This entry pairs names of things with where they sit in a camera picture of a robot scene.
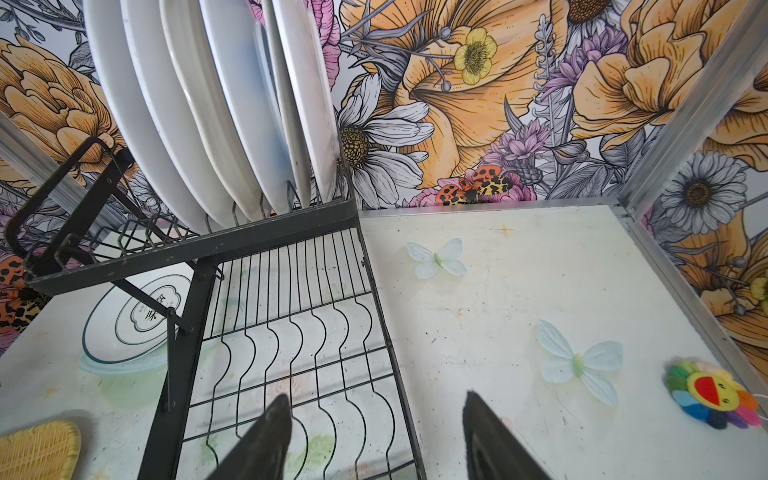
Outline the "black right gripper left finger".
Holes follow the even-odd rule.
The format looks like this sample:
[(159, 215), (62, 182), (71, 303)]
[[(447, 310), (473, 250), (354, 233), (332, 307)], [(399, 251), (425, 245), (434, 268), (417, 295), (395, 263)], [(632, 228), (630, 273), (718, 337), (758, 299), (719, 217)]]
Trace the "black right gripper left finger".
[(292, 421), (289, 398), (280, 394), (208, 479), (283, 479)]

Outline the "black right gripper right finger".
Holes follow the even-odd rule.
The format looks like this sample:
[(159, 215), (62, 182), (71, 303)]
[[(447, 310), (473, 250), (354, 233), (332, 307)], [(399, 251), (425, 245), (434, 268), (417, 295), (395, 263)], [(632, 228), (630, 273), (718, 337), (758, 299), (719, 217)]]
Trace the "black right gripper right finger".
[(548, 480), (545, 470), (482, 397), (468, 391), (462, 411), (470, 480)]

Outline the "white grey emblem plate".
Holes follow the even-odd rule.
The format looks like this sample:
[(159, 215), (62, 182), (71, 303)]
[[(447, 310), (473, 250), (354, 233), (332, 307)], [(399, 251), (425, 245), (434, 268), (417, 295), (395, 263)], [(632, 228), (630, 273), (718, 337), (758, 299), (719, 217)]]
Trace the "white grey emblem plate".
[[(165, 307), (183, 312), (193, 271), (180, 264), (128, 279)], [(83, 370), (125, 375), (167, 365), (166, 319), (123, 290), (113, 286), (88, 315), (81, 345)]]

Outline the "yellow woven placemat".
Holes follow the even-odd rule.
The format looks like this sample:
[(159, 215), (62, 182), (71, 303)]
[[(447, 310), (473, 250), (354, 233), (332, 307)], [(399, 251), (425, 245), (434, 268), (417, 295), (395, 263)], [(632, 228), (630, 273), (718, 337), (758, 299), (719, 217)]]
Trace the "yellow woven placemat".
[(80, 430), (65, 420), (4, 435), (1, 437), (1, 478), (69, 480), (80, 450)]

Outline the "blue white striped plate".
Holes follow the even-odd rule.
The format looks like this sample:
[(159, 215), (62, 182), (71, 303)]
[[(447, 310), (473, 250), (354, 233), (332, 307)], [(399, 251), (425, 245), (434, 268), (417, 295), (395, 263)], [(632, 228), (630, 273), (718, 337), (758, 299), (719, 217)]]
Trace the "blue white striped plate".
[(317, 192), (329, 202), (336, 191), (341, 153), (315, 18), (302, 1), (275, 1), (273, 9)]

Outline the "cream floral oval plate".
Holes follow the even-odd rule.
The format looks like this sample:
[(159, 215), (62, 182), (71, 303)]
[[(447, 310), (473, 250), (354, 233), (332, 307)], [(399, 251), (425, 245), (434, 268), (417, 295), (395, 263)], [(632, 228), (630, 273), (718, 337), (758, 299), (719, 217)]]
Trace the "cream floral oval plate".
[(219, 80), (198, 1), (159, 3), (174, 69), (212, 168), (245, 217), (265, 217), (262, 190), (245, 154)]

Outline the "red character white plate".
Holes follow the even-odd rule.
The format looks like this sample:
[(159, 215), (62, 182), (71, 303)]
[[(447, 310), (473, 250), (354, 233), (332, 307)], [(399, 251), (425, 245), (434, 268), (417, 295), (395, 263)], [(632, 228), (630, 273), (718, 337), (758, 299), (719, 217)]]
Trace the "red character white plate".
[(169, 210), (192, 231), (206, 233), (206, 213), (176, 171), (141, 93), (120, 3), (85, 1), (83, 13), (96, 72), (128, 149)]

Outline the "white fabric butterfly near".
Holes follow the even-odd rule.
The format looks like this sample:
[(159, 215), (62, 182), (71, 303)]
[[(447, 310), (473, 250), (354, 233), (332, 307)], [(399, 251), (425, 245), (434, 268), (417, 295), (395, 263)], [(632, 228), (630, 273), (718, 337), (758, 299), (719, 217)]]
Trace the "white fabric butterfly near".
[(584, 353), (574, 351), (561, 331), (550, 322), (539, 320), (536, 339), (551, 357), (540, 367), (542, 378), (552, 384), (578, 379), (600, 403), (615, 407), (618, 392), (605, 374), (618, 371), (624, 359), (623, 345), (616, 341), (594, 344)]

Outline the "white fabric butterfly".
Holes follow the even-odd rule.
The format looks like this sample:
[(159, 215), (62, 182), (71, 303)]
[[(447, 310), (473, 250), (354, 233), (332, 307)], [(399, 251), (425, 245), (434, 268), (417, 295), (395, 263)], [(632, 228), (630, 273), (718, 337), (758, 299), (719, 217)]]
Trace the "white fabric butterfly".
[(431, 279), (439, 270), (453, 276), (465, 276), (468, 272), (460, 259), (463, 252), (460, 238), (449, 240), (436, 252), (414, 242), (408, 242), (406, 249), (409, 257), (417, 263), (415, 275), (420, 280)]
[(540, 367), (542, 378), (552, 384), (578, 379), (600, 403), (615, 407), (618, 392), (605, 374), (618, 371), (624, 359), (623, 345), (616, 341), (594, 344), (584, 353), (574, 351), (561, 331), (550, 322), (539, 320), (536, 339), (551, 357)]

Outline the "white fabric butterfly far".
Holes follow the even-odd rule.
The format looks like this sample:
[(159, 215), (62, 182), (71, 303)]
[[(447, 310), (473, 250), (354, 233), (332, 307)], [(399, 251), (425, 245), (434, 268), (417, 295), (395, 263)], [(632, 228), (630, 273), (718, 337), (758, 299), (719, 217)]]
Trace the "white fabric butterfly far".
[(465, 276), (468, 272), (460, 259), (463, 252), (460, 238), (449, 240), (436, 252), (414, 242), (408, 242), (406, 249), (409, 257), (417, 263), (415, 275), (420, 280), (431, 279), (439, 270), (453, 276)]

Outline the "rainbow sunflower plush toy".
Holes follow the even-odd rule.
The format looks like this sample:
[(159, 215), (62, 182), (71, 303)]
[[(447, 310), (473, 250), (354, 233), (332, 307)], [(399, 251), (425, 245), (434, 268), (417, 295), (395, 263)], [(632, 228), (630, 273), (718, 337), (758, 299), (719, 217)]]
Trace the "rainbow sunflower plush toy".
[(664, 383), (683, 412), (715, 430), (749, 429), (763, 422), (757, 398), (714, 364), (677, 361), (666, 368)]

